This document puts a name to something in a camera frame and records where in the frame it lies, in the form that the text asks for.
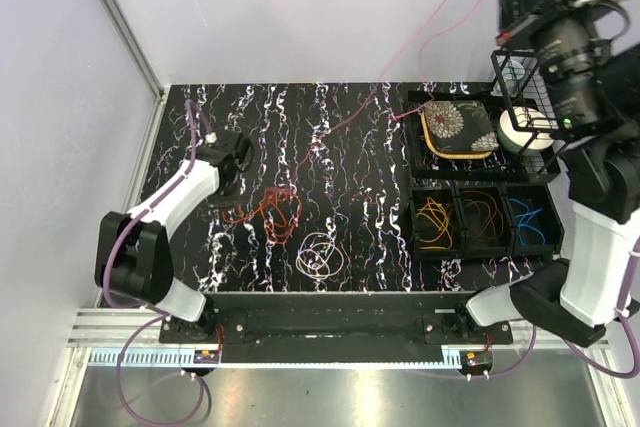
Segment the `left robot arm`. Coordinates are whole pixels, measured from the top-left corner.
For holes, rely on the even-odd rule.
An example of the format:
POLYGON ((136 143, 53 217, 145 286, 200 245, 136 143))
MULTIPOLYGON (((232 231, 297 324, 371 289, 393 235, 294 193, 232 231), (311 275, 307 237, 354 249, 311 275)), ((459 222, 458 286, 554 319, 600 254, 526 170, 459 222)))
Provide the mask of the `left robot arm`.
POLYGON ((196 343, 214 335, 213 302, 176 277, 170 241, 204 200, 228 195, 253 154, 251 140, 242 133, 212 134, 145 201, 103 217, 94 281, 110 306, 123 308, 117 301, 123 298, 146 306, 164 320, 180 321, 181 331, 196 343))

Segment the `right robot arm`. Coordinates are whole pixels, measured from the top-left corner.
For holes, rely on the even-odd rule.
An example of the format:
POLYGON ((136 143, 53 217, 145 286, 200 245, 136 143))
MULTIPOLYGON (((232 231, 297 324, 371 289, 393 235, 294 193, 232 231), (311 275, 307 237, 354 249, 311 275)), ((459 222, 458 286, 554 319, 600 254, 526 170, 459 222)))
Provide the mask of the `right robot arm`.
POLYGON ((530 276, 481 291, 454 318, 466 343, 490 326, 524 319, 588 347, 607 325, 639 311, 631 287, 639 265, 639 50, 612 50, 596 23, 626 0, 499 0, 496 42, 527 49, 563 142, 575 216, 573 251, 530 276))

